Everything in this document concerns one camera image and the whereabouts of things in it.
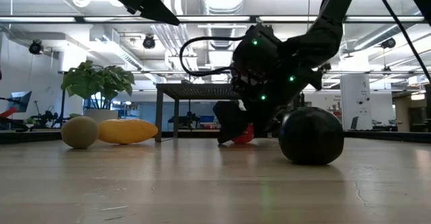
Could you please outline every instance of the wooden floor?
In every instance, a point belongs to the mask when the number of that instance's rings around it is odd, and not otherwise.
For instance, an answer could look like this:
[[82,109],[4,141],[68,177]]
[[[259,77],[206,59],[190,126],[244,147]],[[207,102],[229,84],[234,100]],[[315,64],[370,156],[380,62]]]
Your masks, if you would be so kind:
[[348,139],[324,167],[273,140],[0,145],[0,222],[431,223],[431,145]]

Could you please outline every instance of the metal table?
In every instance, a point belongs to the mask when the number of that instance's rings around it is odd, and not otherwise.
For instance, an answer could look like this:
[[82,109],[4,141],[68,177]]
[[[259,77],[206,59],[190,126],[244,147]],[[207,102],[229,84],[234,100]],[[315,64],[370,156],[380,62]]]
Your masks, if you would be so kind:
[[156,126],[159,129],[156,142],[162,141],[163,96],[174,99],[174,137],[178,137],[180,100],[239,100],[240,96],[226,84],[159,83],[156,102]]

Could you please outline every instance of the yellow squash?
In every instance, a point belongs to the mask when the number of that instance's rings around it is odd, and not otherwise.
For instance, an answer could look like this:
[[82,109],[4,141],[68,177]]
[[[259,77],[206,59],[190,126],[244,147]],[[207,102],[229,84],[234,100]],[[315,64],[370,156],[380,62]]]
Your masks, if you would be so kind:
[[99,140],[107,143],[140,143],[157,132],[156,126],[139,119],[105,120],[99,124]]

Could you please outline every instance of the red object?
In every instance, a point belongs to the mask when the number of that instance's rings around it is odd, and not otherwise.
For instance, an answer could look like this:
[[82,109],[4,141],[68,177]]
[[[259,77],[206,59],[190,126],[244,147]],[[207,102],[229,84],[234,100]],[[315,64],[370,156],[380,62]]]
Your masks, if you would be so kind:
[[247,129],[239,137],[235,137],[232,141],[236,144],[250,143],[255,138],[255,129],[252,124],[249,124]]
[[11,116],[13,113],[16,113],[17,111],[18,111],[17,108],[11,107],[10,109],[8,109],[5,112],[1,113],[0,116],[7,118],[7,117]]

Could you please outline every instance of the white planter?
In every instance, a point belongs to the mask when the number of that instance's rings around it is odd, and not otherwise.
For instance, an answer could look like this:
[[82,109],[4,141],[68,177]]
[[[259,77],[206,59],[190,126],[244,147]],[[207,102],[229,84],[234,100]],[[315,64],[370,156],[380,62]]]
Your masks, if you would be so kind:
[[106,110],[106,109],[86,109],[84,116],[93,118],[97,123],[104,120],[118,119],[119,112],[116,110]]

